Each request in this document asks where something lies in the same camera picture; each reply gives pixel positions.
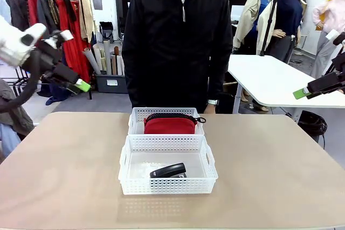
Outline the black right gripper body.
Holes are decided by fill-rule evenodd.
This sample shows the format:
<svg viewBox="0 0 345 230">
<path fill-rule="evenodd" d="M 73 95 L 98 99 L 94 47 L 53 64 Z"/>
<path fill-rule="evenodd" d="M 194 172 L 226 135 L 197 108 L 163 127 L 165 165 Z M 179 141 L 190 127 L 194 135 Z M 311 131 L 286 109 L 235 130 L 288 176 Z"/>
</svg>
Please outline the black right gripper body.
<svg viewBox="0 0 345 230">
<path fill-rule="evenodd" d="M 344 72 L 333 71 L 307 85 L 308 91 L 312 94 L 328 94 L 339 89 L 344 89 Z"/>
</svg>

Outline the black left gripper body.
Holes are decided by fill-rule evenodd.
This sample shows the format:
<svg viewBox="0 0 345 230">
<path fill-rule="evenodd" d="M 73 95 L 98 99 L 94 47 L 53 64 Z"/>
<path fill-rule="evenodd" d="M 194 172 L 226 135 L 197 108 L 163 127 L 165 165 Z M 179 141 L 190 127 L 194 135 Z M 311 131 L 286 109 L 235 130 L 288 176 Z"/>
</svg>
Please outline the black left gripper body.
<svg viewBox="0 0 345 230">
<path fill-rule="evenodd" d="M 49 83 L 54 83 L 64 88 L 75 85 L 79 80 L 79 75 L 64 64 L 57 64 L 49 69 L 44 69 L 42 76 Z"/>
</svg>

